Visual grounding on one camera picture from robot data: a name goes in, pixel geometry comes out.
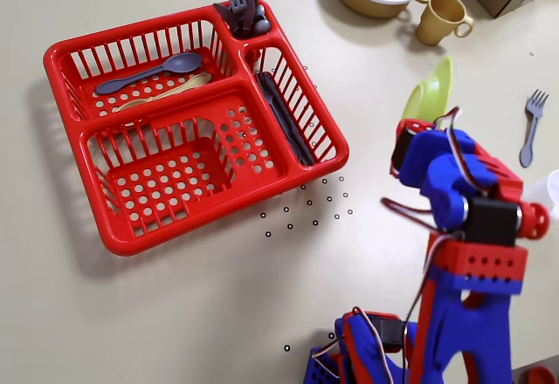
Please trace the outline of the blue gripper black motor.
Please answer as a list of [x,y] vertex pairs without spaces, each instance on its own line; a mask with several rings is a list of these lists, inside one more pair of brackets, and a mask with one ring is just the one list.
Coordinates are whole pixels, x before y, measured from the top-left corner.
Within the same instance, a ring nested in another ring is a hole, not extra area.
[[430,122],[401,120],[397,126],[396,143],[390,158],[390,174],[431,203],[431,211],[441,230],[458,230],[467,218],[467,200],[492,190],[498,184],[491,172],[475,154],[476,143],[465,132],[455,132],[459,150],[473,179],[474,187],[462,173],[446,133],[433,130]]

